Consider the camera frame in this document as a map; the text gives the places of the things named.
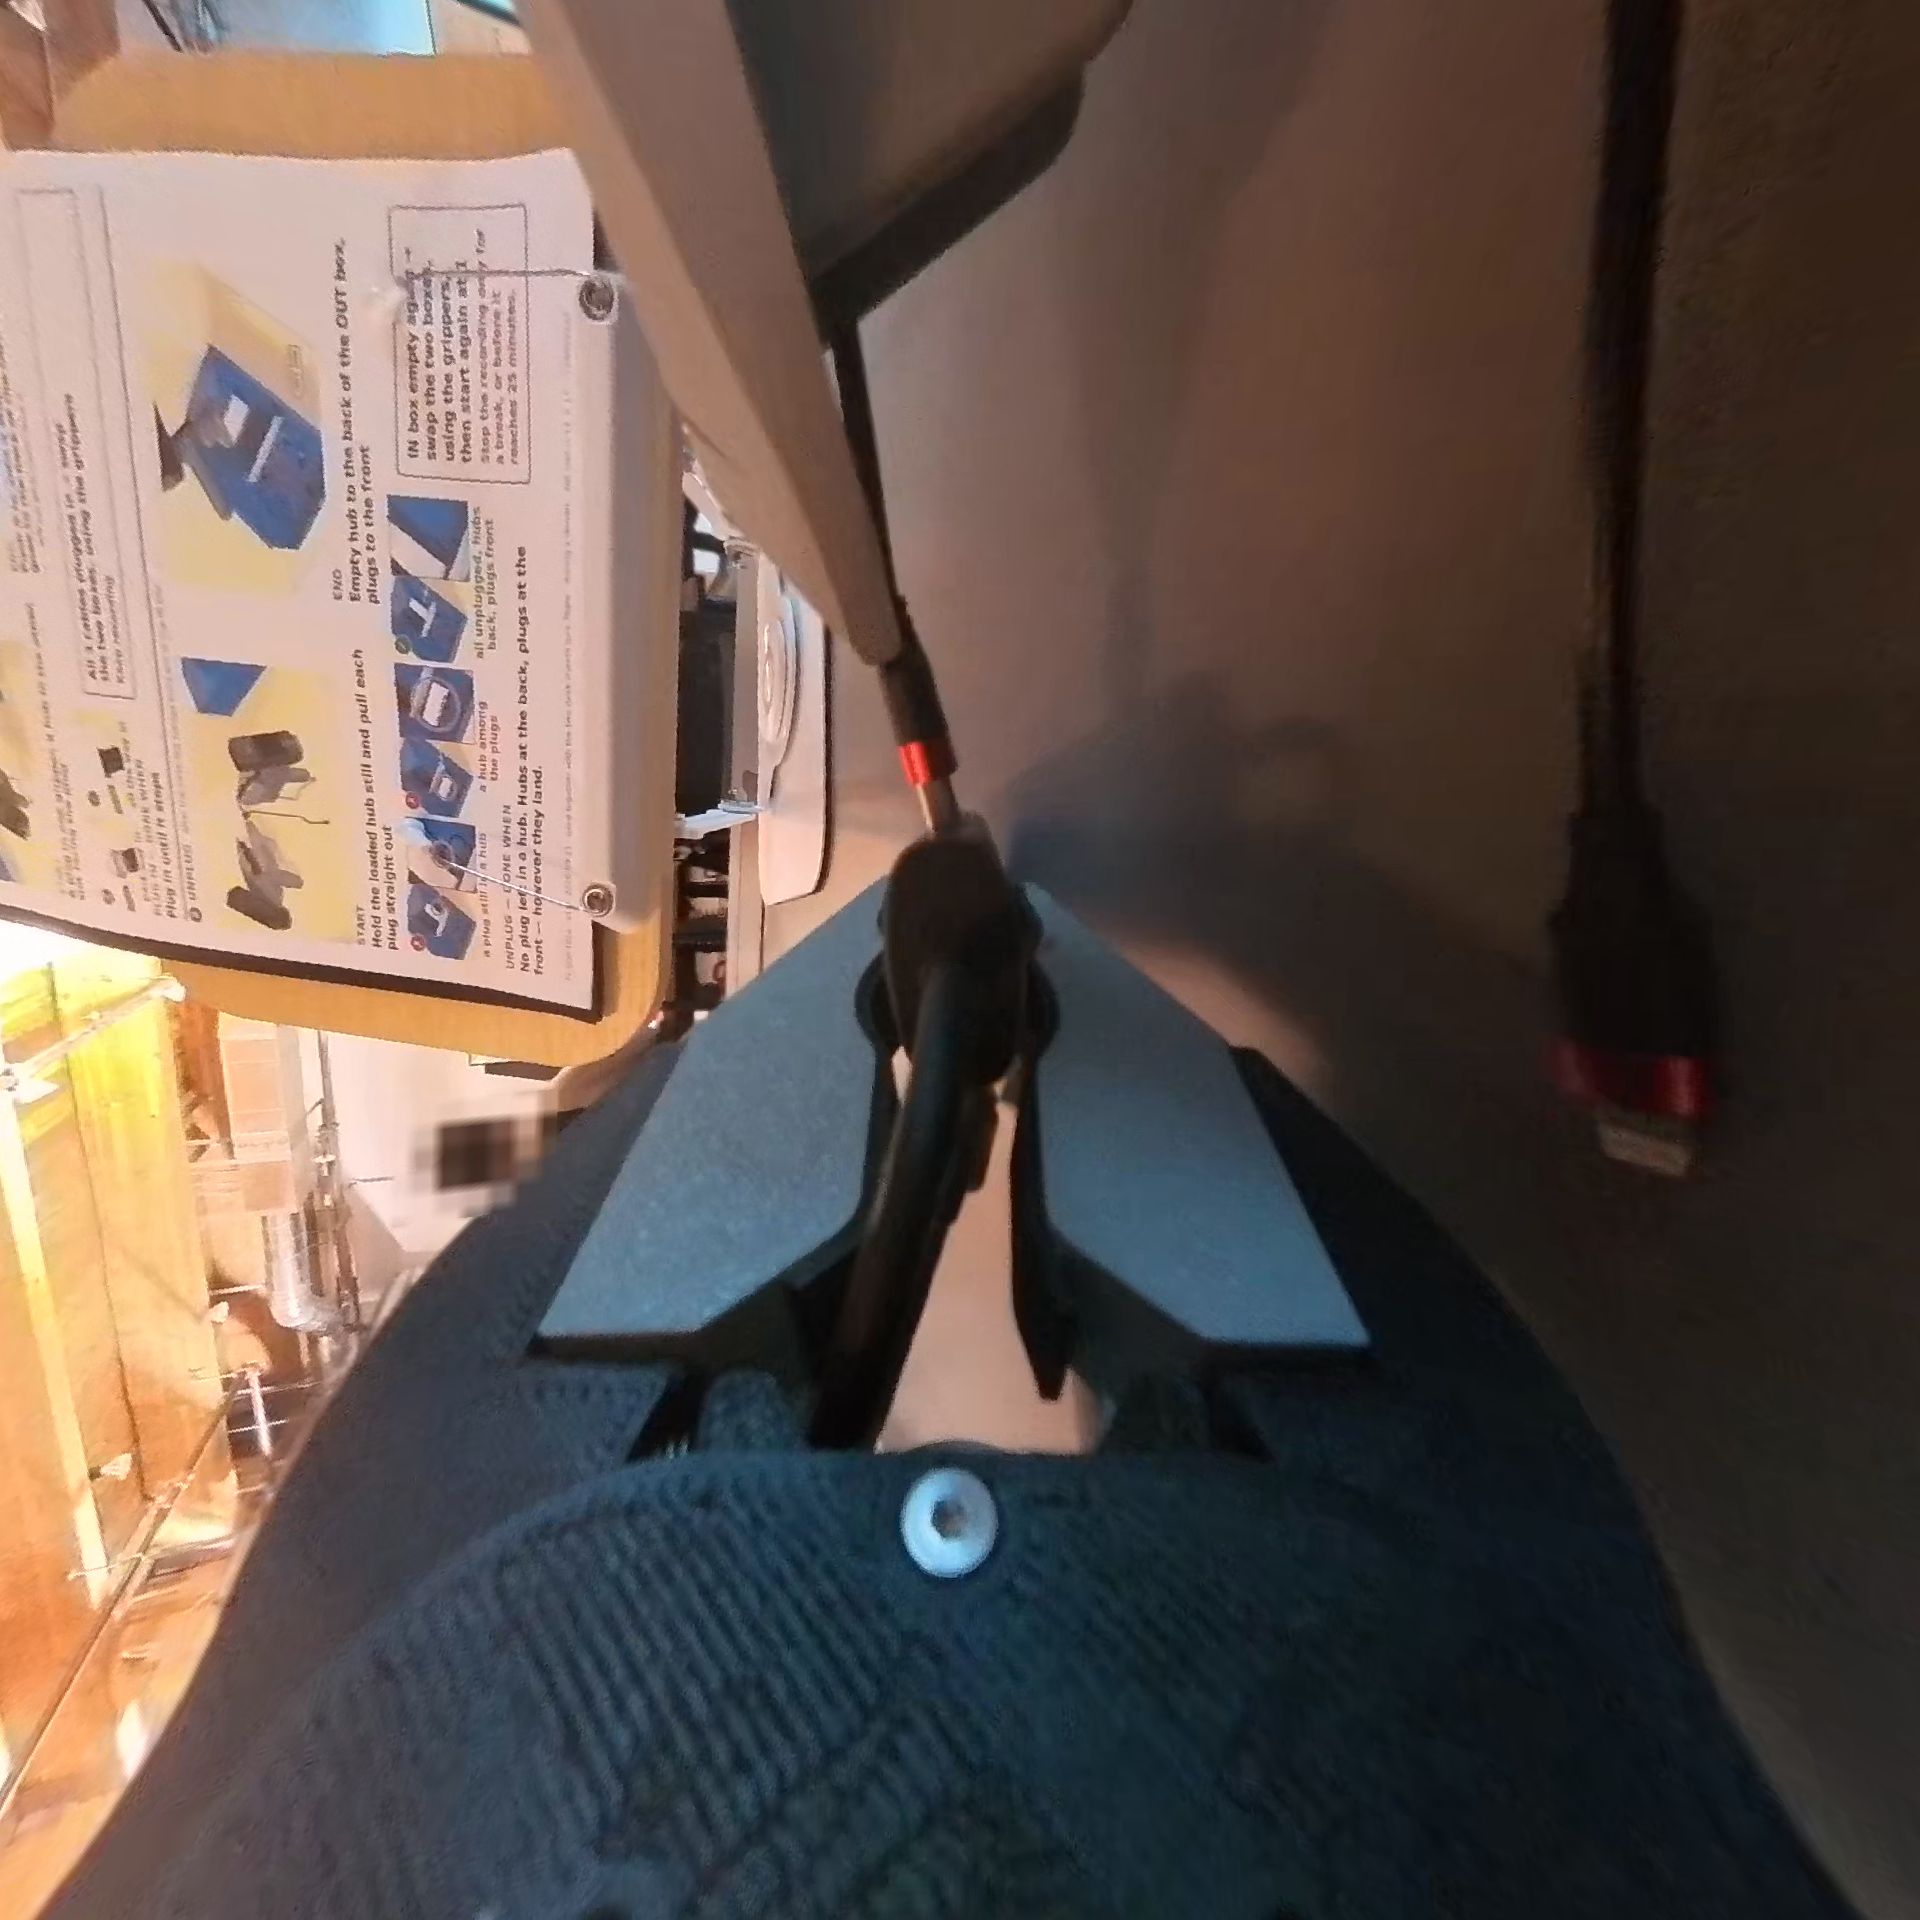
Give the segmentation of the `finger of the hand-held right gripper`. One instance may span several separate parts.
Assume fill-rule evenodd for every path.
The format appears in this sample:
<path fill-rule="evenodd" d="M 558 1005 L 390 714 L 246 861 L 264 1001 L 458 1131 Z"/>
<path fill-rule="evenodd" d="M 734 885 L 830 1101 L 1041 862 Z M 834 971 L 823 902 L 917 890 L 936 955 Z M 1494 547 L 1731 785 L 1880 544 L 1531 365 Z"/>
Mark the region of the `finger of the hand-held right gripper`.
<path fill-rule="evenodd" d="M 521 4 L 640 332 L 733 522 L 868 665 L 904 645 L 727 4 Z"/>
<path fill-rule="evenodd" d="M 1130 4 L 734 4 L 817 322 L 861 322 L 1037 180 Z"/>

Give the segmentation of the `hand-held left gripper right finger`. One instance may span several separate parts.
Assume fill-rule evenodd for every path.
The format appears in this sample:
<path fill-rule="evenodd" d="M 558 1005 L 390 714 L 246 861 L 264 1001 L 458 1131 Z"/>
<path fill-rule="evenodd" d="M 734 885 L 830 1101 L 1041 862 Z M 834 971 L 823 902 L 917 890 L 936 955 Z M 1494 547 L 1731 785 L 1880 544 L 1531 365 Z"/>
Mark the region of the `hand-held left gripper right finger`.
<path fill-rule="evenodd" d="M 1013 1302 L 1037 1392 L 1368 1352 L 1234 1048 L 1041 885 L 1027 900 Z"/>

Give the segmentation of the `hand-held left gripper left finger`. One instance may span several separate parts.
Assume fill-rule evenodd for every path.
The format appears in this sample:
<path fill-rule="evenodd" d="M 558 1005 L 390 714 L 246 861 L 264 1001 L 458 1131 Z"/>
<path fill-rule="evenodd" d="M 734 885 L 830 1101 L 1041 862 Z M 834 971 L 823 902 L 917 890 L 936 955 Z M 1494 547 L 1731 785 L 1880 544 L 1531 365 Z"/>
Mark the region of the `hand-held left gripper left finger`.
<path fill-rule="evenodd" d="M 823 1367 L 897 1114 L 878 880 L 677 1051 L 538 1342 L 560 1361 Z"/>

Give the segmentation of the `grey usb hub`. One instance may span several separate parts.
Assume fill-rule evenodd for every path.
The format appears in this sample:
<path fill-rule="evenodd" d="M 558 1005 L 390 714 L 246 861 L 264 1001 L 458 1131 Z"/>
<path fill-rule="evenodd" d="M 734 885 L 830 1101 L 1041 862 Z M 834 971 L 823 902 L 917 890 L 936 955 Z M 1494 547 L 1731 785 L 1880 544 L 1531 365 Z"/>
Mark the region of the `grey usb hub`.
<path fill-rule="evenodd" d="M 926 1104 L 926 1051 L 938 1097 L 1034 1068 L 1057 1032 L 1041 911 L 978 814 L 897 854 L 878 935 L 874 1032 L 904 1061 L 894 1068 L 904 1112 Z"/>

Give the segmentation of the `white sheet holder bar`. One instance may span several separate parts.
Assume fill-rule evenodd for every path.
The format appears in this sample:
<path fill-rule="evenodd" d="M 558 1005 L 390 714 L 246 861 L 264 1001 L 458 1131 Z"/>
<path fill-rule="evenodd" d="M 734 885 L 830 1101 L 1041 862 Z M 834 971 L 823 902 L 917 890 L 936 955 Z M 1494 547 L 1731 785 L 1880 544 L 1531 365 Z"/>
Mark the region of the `white sheet holder bar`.
<path fill-rule="evenodd" d="M 677 791 L 683 427 L 611 267 L 574 295 L 581 884 L 637 938 L 663 915 Z"/>

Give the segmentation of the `instruction sheet on wooden stand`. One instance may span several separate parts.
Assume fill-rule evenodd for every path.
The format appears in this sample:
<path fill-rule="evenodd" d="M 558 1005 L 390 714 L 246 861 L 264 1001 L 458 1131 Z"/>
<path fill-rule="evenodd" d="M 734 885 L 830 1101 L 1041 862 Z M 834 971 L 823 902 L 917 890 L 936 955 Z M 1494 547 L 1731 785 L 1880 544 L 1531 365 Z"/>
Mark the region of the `instruction sheet on wooden stand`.
<path fill-rule="evenodd" d="M 380 58 L 278 50 L 181 54 L 121 37 L 113 5 L 53 5 L 37 30 L 3 11 L 3 147 L 8 151 L 204 151 L 297 160 L 506 160 L 563 147 L 563 124 L 530 58 Z M 363 1040 L 420 1042 L 553 1068 L 583 1068 L 636 1042 L 673 982 L 674 884 L 637 938 L 594 938 L 600 1011 L 458 1001 L 448 987 L 378 987 L 324 968 L 128 935 L 186 994 L 217 1011 Z"/>

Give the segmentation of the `white stand base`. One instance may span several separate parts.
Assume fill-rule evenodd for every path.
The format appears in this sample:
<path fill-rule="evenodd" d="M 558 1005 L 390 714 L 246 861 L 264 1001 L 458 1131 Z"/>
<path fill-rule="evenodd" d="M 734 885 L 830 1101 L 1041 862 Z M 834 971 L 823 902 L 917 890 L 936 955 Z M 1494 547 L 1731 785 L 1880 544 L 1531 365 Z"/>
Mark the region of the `white stand base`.
<path fill-rule="evenodd" d="M 756 575 L 757 892 L 810 900 L 830 870 L 830 630 L 768 558 Z"/>

